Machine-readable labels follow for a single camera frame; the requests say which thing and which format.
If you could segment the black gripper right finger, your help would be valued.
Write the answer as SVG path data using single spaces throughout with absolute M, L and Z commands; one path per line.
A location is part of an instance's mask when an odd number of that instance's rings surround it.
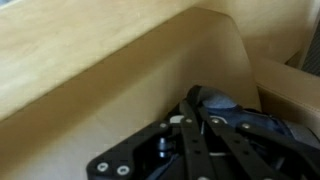
M 240 106 L 227 109 L 203 107 L 203 120 L 209 120 L 214 129 L 229 137 L 239 135 L 258 156 L 246 165 L 258 166 L 279 175 L 280 180 L 320 180 L 319 139 L 305 127 L 290 124 L 258 111 Z

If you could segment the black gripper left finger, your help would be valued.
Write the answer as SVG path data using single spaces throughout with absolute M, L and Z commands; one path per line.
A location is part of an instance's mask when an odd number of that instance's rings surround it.
M 195 106 L 179 111 L 180 122 L 152 122 L 92 159 L 88 180 L 214 180 Z

